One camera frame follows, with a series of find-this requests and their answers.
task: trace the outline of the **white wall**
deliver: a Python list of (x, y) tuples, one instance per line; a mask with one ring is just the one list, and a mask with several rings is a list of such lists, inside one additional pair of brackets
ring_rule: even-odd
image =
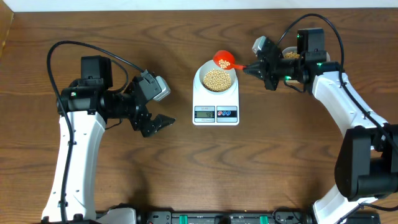
[(14, 12), (398, 7), (398, 0), (4, 0)]

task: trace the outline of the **wooden table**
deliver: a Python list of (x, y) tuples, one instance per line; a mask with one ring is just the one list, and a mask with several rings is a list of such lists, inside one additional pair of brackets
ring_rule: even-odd
[[(0, 63), (0, 222), (38, 222), (49, 197), (59, 145), (58, 114), (45, 58), (59, 40), (78, 40), (116, 53), (163, 76), (172, 94), (149, 103), (152, 113), (177, 118), (151, 138), (128, 122), (105, 133), (95, 180), (97, 210), (120, 202), (174, 210), (306, 208), (334, 184), (342, 137), (323, 105), (279, 85), (267, 91), (238, 72), (241, 123), (192, 124), (192, 81), (219, 49), (239, 63), (255, 60), (251, 47), (277, 40), (308, 12), (328, 17), (345, 45), (345, 69), (365, 101), (398, 123), (398, 9), (54, 12), (18, 13)], [(296, 28), (324, 27), (326, 49), (340, 60), (336, 37), (316, 18)], [(80, 77), (80, 57), (99, 53), (64, 45), (53, 55), (59, 89)], [(139, 73), (128, 68), (130, 78)], [(114, 68), (114, 85), (124, 82)], [(397, 196), (377, 204), (393, 206)], [(395, 223), (396, 213), (382, 213)]]

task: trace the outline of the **white scale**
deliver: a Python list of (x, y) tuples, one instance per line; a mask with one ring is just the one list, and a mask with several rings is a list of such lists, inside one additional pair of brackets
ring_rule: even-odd
[(193, 79), (192, 122), (194, 125), (238, 125), (239, 85), (235, 69), (224, 70), (231, 77), (231, 87), (213, 92), (203, 86), (203, 79), (214, 68), (221, 70), (213, 60), (206, 62)]

